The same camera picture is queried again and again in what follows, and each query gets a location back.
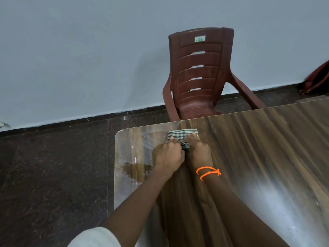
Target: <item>person's left hand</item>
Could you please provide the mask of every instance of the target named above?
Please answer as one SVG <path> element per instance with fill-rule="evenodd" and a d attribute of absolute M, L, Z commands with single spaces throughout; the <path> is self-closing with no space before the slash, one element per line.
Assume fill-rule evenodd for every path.
<path fill-rule="evenodd" d="M 185 152 L 182 150 L 178 139 L 171 137 L 159 149 L 155 157 L 155 169 L 161 170 L 170 178 L 185 160 Z"/>

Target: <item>forearm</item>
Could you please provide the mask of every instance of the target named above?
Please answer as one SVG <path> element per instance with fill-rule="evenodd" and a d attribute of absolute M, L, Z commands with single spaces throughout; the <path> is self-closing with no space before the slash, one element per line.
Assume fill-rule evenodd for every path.
<path fill-rule="evenodd" d="M 220 177 L 210 174 L 203 180 L 235 246 L 288 246 L 220 180 Z"/>
<path fill-rule="evenodd" d="M 134 247 L 146 219 L 168 176 L 154 169 L 146 179 L 103 223 L 122 247 Z"/>

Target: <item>red and black backpack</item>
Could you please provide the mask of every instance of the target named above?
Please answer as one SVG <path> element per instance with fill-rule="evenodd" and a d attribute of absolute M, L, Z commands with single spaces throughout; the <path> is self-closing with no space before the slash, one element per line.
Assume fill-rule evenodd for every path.
<path fill-rule="evenodd" d="M 329 61 L 314 70 L 297 88 L 301 94 L 329 93 Z"/>

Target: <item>wall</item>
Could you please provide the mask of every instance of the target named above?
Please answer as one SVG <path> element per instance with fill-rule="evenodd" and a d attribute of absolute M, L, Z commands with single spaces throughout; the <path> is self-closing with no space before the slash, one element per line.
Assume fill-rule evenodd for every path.
<path fill-rule="evenodd" d="M 234 28 L 232 71 L 252 90 L 301 82 L 329 57 L 328 5 L 0 0 L 0 121 L 21 128 L 161 105 L 168 35 L 191 28 Z"/>

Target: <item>chair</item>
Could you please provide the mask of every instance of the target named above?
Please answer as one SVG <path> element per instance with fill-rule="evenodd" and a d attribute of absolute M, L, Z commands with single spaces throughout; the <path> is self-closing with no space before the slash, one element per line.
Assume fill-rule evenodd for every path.
<path fill-rule="evenodd" d="M 162 95 L 171 121 L 220 114 L 215 105 L 226 82 L 252 109 L 266 107 L 231 72 L 233 35 L 231 28 L 197 28 L 169 36 L 170 74 Z"/>

